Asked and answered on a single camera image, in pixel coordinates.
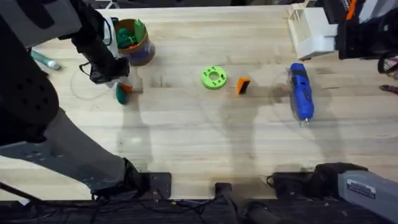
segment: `label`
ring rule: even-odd
[[[376,199],[376,189],[369,185],[360,183],[355,180],[348,179],[347,180],[347,188],[348,188],[348,190],[352,190],[353,192],[359,193],[363,196],[367,196],[369,198]]]

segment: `orange object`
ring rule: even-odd
[[[353,18],[354,12],[355,12],[355,5],[356,5],[356,0],[351,0],[351,2],[349,4],[349,9],[347,12],[346,20],[350,20]]]
[[[239,78],[238,83],[236,84],[236,91],[239,95],[246,93],[249,83],[250,78]]]
[[[126,92],[126,93],[131,93],[132,92],[132,86],[123,84],[123,83],[119,83],[120,87]]]

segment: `green object in container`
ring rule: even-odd
[[[139,19],[134,22],[134,32],[136,33],[137,42],[141,43],[145,36],[145,25]]]
[[[128,93],[126,93],[122,86],[120,85],[120,83],[118,83],[118,85],[116,86],[116,99],[118,100],[118,102],[122,105],[125,105],[127,103],[127,97],[128,97]]]
[[[126,28],[119,29],[116,34],[116,41],[118,42],[118,48],[127,48],[133,43],[137,42],[134,34],[130,33]]]
[[[210,90],[218,90],[226,83],[225,71],[217,66],[210,66],[201,72],[201,82]]]

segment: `brown container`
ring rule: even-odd
[[[114,29],[118,33],[119,29],[126,28],[134,34],[135,21],[135,19],[123,19],[115,25]],[[149,40],[147,29],[145,28],[144,39],[141,42],[131,48],[119,49],[119,54],[122,57],[126,57],[130,65],[140,66],[148,64],[155,55],[155,46]]]

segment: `orange block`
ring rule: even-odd
[[[236,92],[241,95],[246,93],[246,89],[250,83],[250,78],[239,78],[238,83],[236,84]]]
[[[120,87],[126,92],[126,93],[131,93],[132,92],[132,86],[123,84],[123,83],[119,83]]]

